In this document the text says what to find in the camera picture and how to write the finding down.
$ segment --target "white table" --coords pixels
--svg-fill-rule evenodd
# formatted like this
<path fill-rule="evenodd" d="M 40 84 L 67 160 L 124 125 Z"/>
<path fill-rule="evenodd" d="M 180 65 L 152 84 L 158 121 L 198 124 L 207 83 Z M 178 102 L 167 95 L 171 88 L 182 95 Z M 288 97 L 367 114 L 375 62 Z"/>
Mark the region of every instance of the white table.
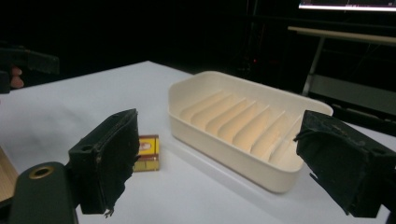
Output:
<path fill-rule="evenodd" d="M 68 149 L 108 116 L 136 108 L 140 134 L 157 133 L 161 169 L 134 173 L 113 217 L 83 215 L 90 223 L 385 223 L 346 216 L 310 176 L 307 166 L 293 189 L 274 194 L 179 142 L 170 133 L 167 91 L 191 75 L 152 62 L 0 95 L 0 146 L 18 173 L 46 161 L 68 162 Z M 396 138 L 359 128 L 386 147 Z"/>

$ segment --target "tray slot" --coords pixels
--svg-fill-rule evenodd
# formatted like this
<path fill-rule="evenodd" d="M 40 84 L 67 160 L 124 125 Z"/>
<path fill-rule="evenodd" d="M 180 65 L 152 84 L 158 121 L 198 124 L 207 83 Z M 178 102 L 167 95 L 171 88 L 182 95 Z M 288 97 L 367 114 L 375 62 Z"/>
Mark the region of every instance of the tray slot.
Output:
<path fill-rule="evenodd" d="M 227 97 L 228 95 L 231 95 L 231 94 L 230 93 L 227 94 L 224 91 L 218 91 L 218 92 L 204 98 L 203 100 L 199 101 L 198 103 L 190 105 L 187 108 L 183 109 L 180 112 L 180 118 L 187 122 L 191 122 L 191 118 L 195 113 L 207 108 L 208 106 L 215 104 L 216 102 Z"/>
<path fill-rule="evenodd" d="M 301 124 L 302 117 L 299 116 L 283 139 L 282 144 L 272 152 L 269 159 L 270 163 L 285 170 L 298 170 L 301 168 L 303 160 L 296 154 L 297 143 L 293 141 L 301 129 Z"/>
<path fill-rule="evenodd" d="M 268 161 L 272 151 L 279 146 L 284 135 L 286 135 L 289 124 L 290 122 L 284 111 L 268 129 L 261 134 L 253 144 L 250 153 L 264 161 Z"/>
<path fill-rule="evenodd" d="M 247 99 L 241 100 L 236 105 L 232 106 L 228 110 L 224 111 L 222 114 L 220 114 L 217 117 L 215 117 L 212 120 L 210 120 L 207 123 L 207 125 L 205 127 L 205 130 L 208 133 L 212 133 L 215 136 L 217 136 L 218 132 L 219 132 L 219 128 L 223 124 L 227 123 L 229 120 L 234 118 L 236 115 L 241 113 L 247 106 L 248 106 L 248 100 Z"/>
<path fill-rule="evenodd" d="M 235 135 L 233 145 L 246 152 L 250 152 L 254 141 L 269 126 L 272 116 L 273 111 L 268 105 Z"/>
<path fill-rule="evenodd" d="M 260 107 L 262 108 L 257 102 L 253 102 L 240 114 L 223 124 L 219 128 L 218 137 L 231 144 L 235 135 L 258 114 Z"/>
<path fill-rule="evenodd" d="M 197 128 L 204 130 L 206 124 L 210 120 L 233 107 L 233 105 L 237 103 L 237 100 L 238 99 L 236 98 L 236 96 L 231 94 L 223 99 L 220 99 L 219 101 L 216 101 L 213 105 L 209 105 L 207 108 L 192 115 L 191 124 Z"/>

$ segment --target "black object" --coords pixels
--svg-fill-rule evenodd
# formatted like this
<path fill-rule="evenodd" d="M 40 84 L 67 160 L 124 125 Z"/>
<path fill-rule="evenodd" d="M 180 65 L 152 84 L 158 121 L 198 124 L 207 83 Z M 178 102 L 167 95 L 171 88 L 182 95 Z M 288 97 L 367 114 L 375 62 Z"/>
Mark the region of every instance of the black object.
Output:
<path fill-rule="evenodd" d="M 295 141 L 311 176 L 354 217 L 396 214 L 396 153 L 333 117 L 305 111 Z"/>
<path fill-rule="evenodd" d="M 10 92 L 10 70 L 13 65 L 46 74 L 60 73 L 58 57 L 0 41 L 0 94 Z"/>
<path fill-rule="evenodd" d="M 138 151 L 136 110 L 108 117 L 69 150 L 69 163 L 45 162 L 18 177 L 8 223 L 78 223 L 78 205 L 83 214 L 111 216 Z"/>

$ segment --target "background table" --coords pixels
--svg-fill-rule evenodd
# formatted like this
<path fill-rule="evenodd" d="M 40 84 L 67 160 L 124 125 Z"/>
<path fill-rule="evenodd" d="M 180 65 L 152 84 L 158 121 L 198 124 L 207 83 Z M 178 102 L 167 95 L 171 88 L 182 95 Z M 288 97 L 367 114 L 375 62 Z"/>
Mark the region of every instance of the background table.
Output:
<path fill-rule="evenodd" d="M 305 165 L 293 189 L 274 194 L 249 182 L 170 133 L 169 87 L 191 74 L 144 62 L 1 95 L 0 146 L 18 173 L 67 151 L 108 116 L 136 108 L 140 134 L 160 136 L 161 169 L 134 173 L 113 217 L 83 215 L 79 223 L 385 223 L 346 216 Z M 396 138 L 359 128 L 386 147 Z"/>

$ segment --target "small box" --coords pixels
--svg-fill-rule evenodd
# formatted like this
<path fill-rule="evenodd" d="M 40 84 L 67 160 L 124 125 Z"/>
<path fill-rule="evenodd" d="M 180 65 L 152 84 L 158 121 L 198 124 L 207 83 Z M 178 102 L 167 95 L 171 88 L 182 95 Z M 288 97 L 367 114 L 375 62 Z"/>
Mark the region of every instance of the small box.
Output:
<path fill-rule="evenodd" d="M 158 134 L 140 135 L 139 160 L 134 164 L 134 172 L 158 171 L 160 169 L 160 138 Z"/>

